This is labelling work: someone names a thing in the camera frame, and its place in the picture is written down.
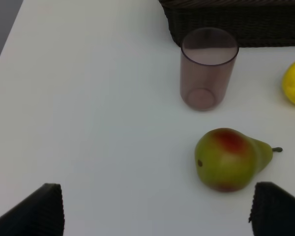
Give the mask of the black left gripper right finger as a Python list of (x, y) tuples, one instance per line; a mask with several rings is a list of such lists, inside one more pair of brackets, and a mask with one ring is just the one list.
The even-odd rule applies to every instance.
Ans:
[(255, 236), (295, 236), (295, 197), (272, 182), (258, 182), (248, 222)]

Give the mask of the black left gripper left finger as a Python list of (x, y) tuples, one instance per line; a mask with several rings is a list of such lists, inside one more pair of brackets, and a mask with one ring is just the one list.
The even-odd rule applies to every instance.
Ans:
[(61, 185), (45, 183), (0, 217), (0, 236), (62, 236), (64, 225)]

